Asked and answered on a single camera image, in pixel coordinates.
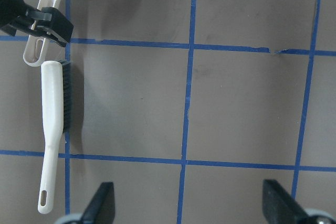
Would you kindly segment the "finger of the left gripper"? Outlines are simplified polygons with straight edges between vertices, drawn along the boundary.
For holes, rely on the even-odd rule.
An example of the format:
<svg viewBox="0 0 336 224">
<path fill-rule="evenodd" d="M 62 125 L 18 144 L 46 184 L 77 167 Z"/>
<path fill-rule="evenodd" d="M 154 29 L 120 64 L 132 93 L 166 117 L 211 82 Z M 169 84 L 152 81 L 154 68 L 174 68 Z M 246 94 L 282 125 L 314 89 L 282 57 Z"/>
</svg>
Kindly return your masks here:
<svg viewBox="0 0 336 224">
<path fill-rule="evenodd" d="M 73 24 L 57 8 L 28 9 L 26 14 L 35 24 L 30 35 L 47 38 L 61 47 L 70 43 Z"/>
</svg>

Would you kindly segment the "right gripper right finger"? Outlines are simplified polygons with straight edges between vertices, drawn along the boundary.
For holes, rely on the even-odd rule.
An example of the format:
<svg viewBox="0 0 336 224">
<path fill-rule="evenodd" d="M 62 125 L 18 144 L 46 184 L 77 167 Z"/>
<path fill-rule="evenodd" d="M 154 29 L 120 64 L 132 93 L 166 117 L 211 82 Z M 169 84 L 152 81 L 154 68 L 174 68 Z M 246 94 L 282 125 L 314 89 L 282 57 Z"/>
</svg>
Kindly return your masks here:
<svg viewBox="0 0 336 224">
<path fill-rule="evenodd" d="M 264 179 L 262 186 L 263 215 L 268 223 L 315 223 L 315 217 L 309 216 L 275 179 Z"/>
</svg>

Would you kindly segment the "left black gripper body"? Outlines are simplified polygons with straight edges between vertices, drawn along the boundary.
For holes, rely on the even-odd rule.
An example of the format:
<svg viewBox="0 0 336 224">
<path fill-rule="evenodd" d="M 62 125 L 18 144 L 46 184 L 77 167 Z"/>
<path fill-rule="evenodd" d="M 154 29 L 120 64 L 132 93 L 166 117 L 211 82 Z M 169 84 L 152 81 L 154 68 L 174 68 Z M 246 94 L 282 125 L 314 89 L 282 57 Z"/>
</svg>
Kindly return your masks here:
<svg viewBox="0 0 336 224">
<path fill-rule="evenodd" d="M 34 9 L 24 0 L 1 0 L 1 31 L 15 36 L 16 31 L 20 30 L 36 36 L 36 31 L 31 29 L 35 21 L 28 16 L 30 10 Z"/>
</svg>

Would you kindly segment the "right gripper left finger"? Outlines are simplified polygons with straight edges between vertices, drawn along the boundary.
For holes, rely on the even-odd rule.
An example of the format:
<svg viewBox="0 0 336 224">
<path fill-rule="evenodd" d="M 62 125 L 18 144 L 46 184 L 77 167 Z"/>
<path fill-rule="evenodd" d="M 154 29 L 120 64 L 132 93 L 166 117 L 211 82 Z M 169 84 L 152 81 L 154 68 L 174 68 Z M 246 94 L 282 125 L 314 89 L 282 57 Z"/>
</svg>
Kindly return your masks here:
<svg viewBox="0 0 336 224">
<path fill-rule="evenodd" d="M 101 183 L 89 205 L 83 212 L 80 223 L 113 223 L 115 196 L 113 182 Z"/>
</svg>

